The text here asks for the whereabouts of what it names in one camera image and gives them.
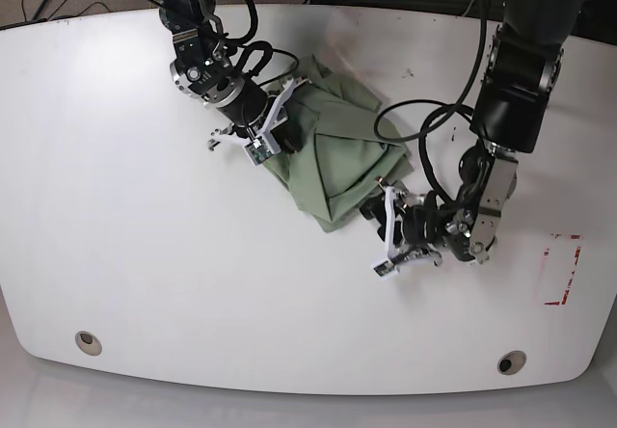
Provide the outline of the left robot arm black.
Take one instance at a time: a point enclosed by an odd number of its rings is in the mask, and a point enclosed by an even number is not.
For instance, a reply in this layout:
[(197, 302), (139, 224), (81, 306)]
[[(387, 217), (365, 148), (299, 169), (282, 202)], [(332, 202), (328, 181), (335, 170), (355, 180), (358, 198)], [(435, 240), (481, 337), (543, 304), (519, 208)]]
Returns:
[[(477, 53), (488, 62), (473, 63), (469, 80), (482, 80), (474, 107), (464, 103), (467, 84), (455, 102), (435, 101), (419, 131), (402, 139), (417, 143), (430, 191), (414, 197), (403, 185), (380, 179), (380, 194), (361, 209), (380, 225), (384, 253), (373, 266), (380, 277), (416, 263), (439, 266), (443, 251), (461, 262), (489, 260), (504, 204), (516, 188), (517, 156), (535, 149), (562, 67), (563, 44), (584, 1), (505, 0), (503, 20), (489, 37), (487, 7), (477, 0)], [(454, 115), (469, 121), (476, 142), (459, 161), (462, 184), (450, 197), (435, 176), (426, 138)]]

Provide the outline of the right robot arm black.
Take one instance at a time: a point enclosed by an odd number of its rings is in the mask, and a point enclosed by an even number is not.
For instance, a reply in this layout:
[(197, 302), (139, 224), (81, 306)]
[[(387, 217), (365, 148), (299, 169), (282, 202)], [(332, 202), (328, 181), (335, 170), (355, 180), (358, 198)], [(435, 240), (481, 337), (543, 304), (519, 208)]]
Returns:
[(241, 147), (256, 165), (281, 153), (301, 149), (298, 126), (286, 110), (299, 83), (290, 72), (279, 77), (276, 91), (266, 91), (255, 78), (277, 50), (256, 40), (258, 15), (254, 0), (244, 0), (250, 26), (232, 38), (216, 14), (216, 0), (161, 0), (159, 17), (173, 35), (175, 58), (170, 71), (176, 87), (220, 112), (229, 121), (216, 129), (208, 147), (227, 142)]

